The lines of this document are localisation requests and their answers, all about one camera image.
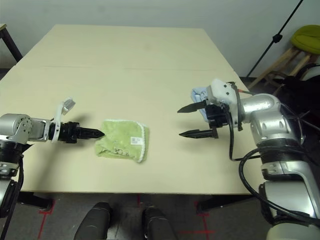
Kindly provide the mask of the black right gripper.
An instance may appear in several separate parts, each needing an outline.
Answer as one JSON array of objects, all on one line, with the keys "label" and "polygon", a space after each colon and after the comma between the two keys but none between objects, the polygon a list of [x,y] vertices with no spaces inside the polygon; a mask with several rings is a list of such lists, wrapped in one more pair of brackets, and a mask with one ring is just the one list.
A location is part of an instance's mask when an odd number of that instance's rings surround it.
[{"label": "black right gripper", "polygon": [[[201,109],[205,109],[206,118],[210,128],[222,128],[226,125],[233,127],[230,107],[225,103],[216,105],[210,103],[208,100],[203,100],[186,105],[180,108],[177,113],[192,113]],[[181,137],[192,139],[218,138],[218,132],[216,129],[194,129],[182,132],[179,135]]]}]

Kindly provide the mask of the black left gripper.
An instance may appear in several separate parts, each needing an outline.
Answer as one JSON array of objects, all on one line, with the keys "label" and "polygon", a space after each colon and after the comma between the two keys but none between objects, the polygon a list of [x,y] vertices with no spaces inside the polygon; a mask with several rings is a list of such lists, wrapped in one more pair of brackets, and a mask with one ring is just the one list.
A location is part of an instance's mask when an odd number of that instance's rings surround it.
[{"label": "black left gripper", "polygon": [[105,134],[93,128],[79,128],[78,122],[66,122],[62,123],[59,131],[58,141],[67,144],[76,144],[79,139],[99,139]]}]

